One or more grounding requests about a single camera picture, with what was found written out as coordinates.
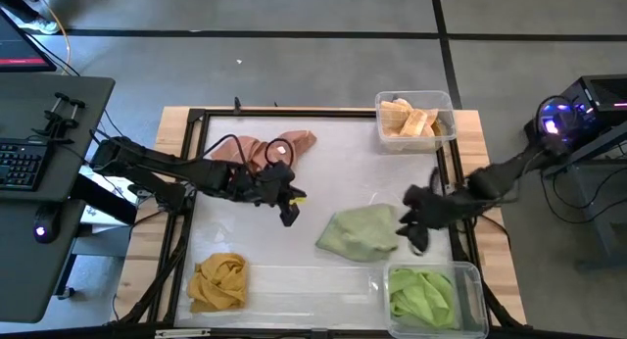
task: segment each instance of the gray concrete floor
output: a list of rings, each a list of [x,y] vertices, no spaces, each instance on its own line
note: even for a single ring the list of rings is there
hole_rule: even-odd
[[[71,27],[435,31],[430,0],[51,0]],[[627,34],[625,0],[442,0],[450,32]],[[65,57],[63,39],[40,39]],[[447,90],[437,40],[72,37],[72,65],[117,81],[109,110],[151,145],[163,106],[370,107],[381,90]],[[524,146],[538,103],[582,74],[627,73],[627,43],[453,41],[461,101],[479,110],[493,161]],[[566,214],[581,218],[576,214]],[[624,337],[627,271],[575,271],[598,254],[589,225],[553,218],[538,176],[504,208],[520,292],[541,329]],[[0,332],[95,325],[110,317],[121,262],[79,258],[71,285],[42,322]]]

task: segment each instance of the computer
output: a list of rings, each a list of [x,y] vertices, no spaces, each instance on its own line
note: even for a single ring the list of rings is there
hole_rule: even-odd
[[[0,10],[0,73],[51,72],[56,66]]]

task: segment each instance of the black keyboard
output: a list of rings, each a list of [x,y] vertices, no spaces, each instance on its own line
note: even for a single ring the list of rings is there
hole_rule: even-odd
[[[0,138],[0,189],[36,191],[50,151],[46,141]]]

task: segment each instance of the green cloth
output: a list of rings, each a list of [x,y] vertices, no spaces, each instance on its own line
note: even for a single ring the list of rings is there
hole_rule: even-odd
[[[446,276],[407,268],[394,269],[389,276],[390,311],[394,320],[411,326],[457,327],[454,289]]]
[[[399,243],[396,209],[387,204],[338,212],[315,245],[357,262],[387,258]]]

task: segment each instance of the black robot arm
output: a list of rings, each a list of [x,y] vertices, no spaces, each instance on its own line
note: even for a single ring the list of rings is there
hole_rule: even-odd
[[[557,135],[547,135],[510,160],[477,169],[453,193],[441,196],[435,186],[412,185],[403,199],[410,210],[401,218],[397,234],[406,236],[420,252],[429,245],[428,229],[448,227],[475,218],[504,201],[515,181],[527,172],[544,169],[567,154]]]
[[[299,214],[294,200],[306,197],[305,192],[290,185],[295,175],[283,162],[268,163],[263,170],[252,172],[244,164],[202,157],[183,160],[145,148],[127,137],[100,142],[91,167],[104,176],[127,178],[135,189],[154,194],[161,207],[174,212],[182,208],[187,188],[179,182],[166,182],[155,173],[187,181],[211,197],[255,206],[276,205],[285,226],[291,226]]]

